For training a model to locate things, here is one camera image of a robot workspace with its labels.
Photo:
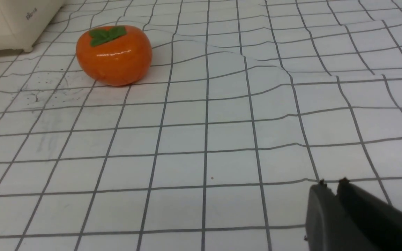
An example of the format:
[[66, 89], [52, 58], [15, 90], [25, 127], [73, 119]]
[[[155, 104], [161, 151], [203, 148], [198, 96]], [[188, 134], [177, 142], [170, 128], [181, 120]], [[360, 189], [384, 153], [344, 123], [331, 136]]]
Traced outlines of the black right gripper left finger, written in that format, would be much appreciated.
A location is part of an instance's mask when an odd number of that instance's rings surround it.
[[308, 192], [306, 236], [310, 251], [378, 251], [358, 229], [324, 180]]

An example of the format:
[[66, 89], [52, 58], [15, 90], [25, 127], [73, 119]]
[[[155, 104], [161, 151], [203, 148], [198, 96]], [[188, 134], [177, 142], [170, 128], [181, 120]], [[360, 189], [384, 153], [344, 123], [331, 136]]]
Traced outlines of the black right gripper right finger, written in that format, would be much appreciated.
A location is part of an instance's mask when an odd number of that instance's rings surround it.
[[339, 180], [337, 197], [363, 235], [381, 251], [402, 251], [402, 211], [364, 189]]

